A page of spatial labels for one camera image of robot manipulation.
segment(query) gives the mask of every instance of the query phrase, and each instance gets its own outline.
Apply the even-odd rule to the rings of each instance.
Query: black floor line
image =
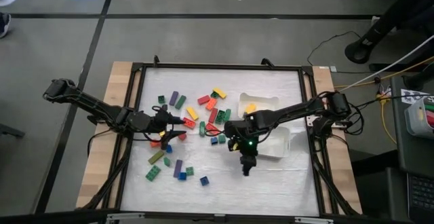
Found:
[[[105,15],[109,9],[111,0],[106,0],[104,2],[104,7],[102,8],[101,14],[98,15],[99,21],[96,25],[96,29],[94,35],[92,37],[92,41],[90,43],[89,51],[87,52],[86,60],[83,65],[82,72],[79,76],[79,81],[77,83],[77,87],[79,89],[83,89],[86,83],[87,75],[89,74],[90,67],[92,65],[92,61],[94,59],[96,47],[98,45],[98,41],[101,36],[102,27],[104,26]],[[50,195],[56,181],[56,176],[59,171],[60,164],[62,162],[62,157],[64,151],[66,149],[66,144],[68,143],[69,134],[73,128],[73,123],[75,119],[75,115],[77,114],[77,107],[71,105],[66,112],[66,119],[64,121],[64,125],[60,130],[60,136],[58,137],[58,141],[56,143],[56,152],[54,154],[52,163],[50,165],[50,169],[48,171],[47,178],[45,179],[43,189],[41,192],[41,196],[37,202],[37,206],[35,209],[35,213],[41,214],[44,213],[48,202],[50,200]]]

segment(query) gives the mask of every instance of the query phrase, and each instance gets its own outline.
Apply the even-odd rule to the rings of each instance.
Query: cable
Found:
[[[424,41],[423,43],[421,43],[419,46],[417,46],[416,48],[414,48],[411,52],[409,52],[408,54],[406,54],[405,56],[403,56],[403,57],[400,58],[399,60],[395,61],[394,63],[390,64],[390,65],[387,66],[386,68],[384,68],[384,69],[382,69],[382,70],[380,70],[380,71],[377,71],[377,72],[375,72],[374,74],[369,75],[369,76],[367,76],[367,77],[361,79],[360,81],[357,81],[357,82],[355,82],[355,83],[353,83],[353,84],[351,84],[351,85],[349,85],[349,86],[343,88],[343,89],[342,89],[341,91],[339,91],[339,92],[343,92],[343,91],[345,91],[346,89],[352,88],[353,86],[356,86],[356,85],[360,84],[361,82],[363,82],[363,81],[365,81],[365,80],[367,80],[367,79],[369,79],[369,78],[371,78],[371,77],[374,77],[374,76],[376,76],[377,74],[379,74],[379,73],[381,73],[381,72],[383,72],[383,71],[386,71],[387,69],[391,68],[391,67],[394,66],[395,64],[401,62],[402,60],[406,59],[408,56],[412,55],[415,51],[419,50],[423,45],[425,45],[427,42],[429,42],[430,40],[432,40],[432,38],[434,38],[434,35],[432,35],[430,38],[428,38],[427,40],[425,40],[425,41]],[[403,71],[400,71],[400,72],[398,72],[398,73],[392,74],[392,75],[388,76],[387,78],[392,77],[392,76],[394,76],[394,75],[398,75],[398,74],[400,74],[400,73],[403,73]]]
[[[312,62],[309,60],[309,58],[312,56],[313,52],[315,52],[318,48],[320,48],[320,47],[321,47],[323,44],[325,44],[326,42],[331,41],[332,39],[337,38],[337,37],[342,37],[343,35],[346,35],[346,34],[349,34],[349,33],[354,33],[356,36],[358,36],[359,38],[361,38],[360,35],[357,34],[355,31],[347,31],[347,32],[345,32],[345,33],[343,33],[343,34],[334,35],[333,37],[330,37],[329,39],[327,39],[327,40],[325,40],[325,41],[322,41],[322,42],[321,42],[321,43],[320,43],[316,48],[314,48],[314,49],[312,50],[312,52],[309,54],[309,56],[307,56],[307,62],[308,62],[311,66],[313,66]]]
[[[91,136],[89,138],[89,141],[87,142],[87,156],[88,157],[89,157],[89,154],[90,154],[90,145],[91,145],[93,139],[96,138],[97,136],[100,136],[100,135],[102,135],[102,134],[104,134],[106,132],[110,132],[110,131],[111,131],[111,129],[108,129],[108,130],[105,130],[104,132],[99,132],[99,133],[97,133],[97,134],[95,134],[95,135],[93,135],[93,136]]]

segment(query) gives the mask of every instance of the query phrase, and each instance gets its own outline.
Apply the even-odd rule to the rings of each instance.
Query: lego brick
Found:
[[[160,105],[163,105],[165,103],[164,95],[158,96],[158,103]]]
[[[206,109],[207,110],[212,110],[212,108],[214,108],[214,106],[216,106],[217,100],[215,98],[211,98],[208,101],[208,104],[206,105]]]
[[[204,103],[208,102],[210,100],[210,97],[208,95],[203,96],[201,98],[197,99],[197,103],[199,103],[199,105],[203,105]]]
[[[179,98],[178,102],[176,103],[175,108],[176,108],[176,109],[181,109],[181,107],[182,107],[182,105],[184,104],[184,102],[185,102],[186,99],[187,99],[187,97],[184,96],[184,95],[182,95],[182,96]]]
[[[187,173],[187,176],[193,176],[195,174],[192,166],[185,168],[185,171]]]
[[[178,178],[179,173],[181,172],[181,167],[182,167],[182,160],[176,160],[174,177]]]
[[[172,96],[170,97],[170,101],[169,101],[169,105],[174,106],[176,99],[178,98],[179,93],[177,91],[174,91],[174,93],[172,93]]]
[[[187,138],[187,134],[186,133],[181,134],[178,136],[178,138],[181,139],[182,141],[184,141]]]
[[[211,123],[206,124],[205,129],[206,129],[206,131],[210,131],[211,130],[210,132],[208,132],[208,134],[211,134],[211,135],[218,134],[219,131],[220,131],[217,127],[215,127]]]
[[[220,88],[214,88],[213,91],[217,92],[221,98],[226,98],[226,94]]]
[[[202,137],[205,136],[205,122],[201,122],[199,125],[199,135]]]
[[[151,147],[161,147],[161,143],[150,142]]]
[[[218,142],[219,143],[225,143],[226,137],[223,134],[218,135]]]
[[[227,121],[229,121],[230,118],[231,118],[231,109],[227,109],[227,110],[224,112],[223,122],[227,122]]]
[[[249,104],[249,105],[245,108],[245,112],[246,112],[247,114],[249,114],[249,113],[253,113],[253,112],[255,112],[255,110],[256,110],[256,105],[254,105],[254,104]]]
[[[172,151],[172,146],[171,145],[168,145],[167,146],[167,149],[165,149],[165,152],[166,153],[172,153],[173,151]]]
[[[178,180],[181,180],[181,181],[187,180],[187,173],[185,173],[185,172],[179,172]]]
[[[159,150],[158,152],[155,153],[155,155],[153,157],[150,157],[148,162],[150,164],[154,164],[159,158],[161,158],[164,155],[164,151]]]
[[[223,123],[223,119],[224,119],[224,111],[219,110],[217,113],[216,124]]]
[[[163,158],[163,161],[164,161],[164,164],[165,164],[167,167],[170,166],[170,160],[169,160],[168,157],[164,157],[164,158]]]
[[[199,116],[197,116],[197,114],[196,114],[196,111],[192,107],[188,106],[187,112],[189,112],[191,118],[193,118],[194,120],[199,118]]]
[[[218,109],[212,108],[211,115],[210,115],[208,122],[214,123],[214,120],[216,119],[216,116],[217,116],[217,112],[218,112]]]
[[[201,178],[201,184],[202,184],[202,186],[210,184],[210,182],[208,181],[208,177],[206,177],[206,176],[202,177]]]
[[[218,143],[218,139],[216,137],[211,138],[211,145],[216,145]]]
[[[218,97],[219,97],[219,95],[218,95],[217,92],[212,92],[210,96],[211,96],[212,98],[218,98]]]
[[[158,166],[153,166],[148,174],[146,174],[146,179],[149,181],[154,181],[154,178],[160,173],[161,169]]]
[[[190,128],[190,129],[194,129],[196,126],[196,122],[192,121],[191,119],[187,119],[184,117],[183,119],[185,121],[184,126]]]

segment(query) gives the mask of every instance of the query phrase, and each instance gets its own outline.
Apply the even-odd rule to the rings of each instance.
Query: shoe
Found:
[[[9,25],[11,24],[12,17],[10,14],[0,13],[0,18],[0,38],[3,38],[7,34],[7,30],[9,29]]]

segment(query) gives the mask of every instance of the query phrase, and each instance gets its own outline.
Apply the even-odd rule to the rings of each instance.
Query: concrete floor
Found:
[[[102,98],[113,61],[212,62],[258,64],[264,57],[275,64],[308,65],[306,58],[321,41],[335,34],[363,34],[370,20],[320,20],[319,14],[381,14],[395,0],[111,0],[109,14],[302,14],[302,20],[267,19],[106,19],[96,49],[90,45],[98,19],[71,19],[72,14],[99,14],[105,0],[17,0],[2,12],[34,15],[14,18],[12,31],[0,41],[0,123],[26,132],[23,139],[2,136],[0,142],[0,215],[34,211],[43,179],[54,153],[68,105],[50,104],[41,97],[53,78],[78,81],[86,60],[92,65],[84,90]],[[339,71],[367,71],[344,54],[354,35],[334,39],[311,57],[314,65]],[[370,62],[393,62],[424,37],[403,31],[387,37]],[[333,74],[336,85],[365,75]],[[349,90],[354,104],[375,96],[376,88]],[[367,119],[361,136],[348,136],[350,148],[379,154],[395,148],[381,128],[379,106],[363,110]],[[94,133],[78,111],[68,138],[47,211],[72,210],[86,163],[86,144]],[[393,131],[391,105],[387,108]]]

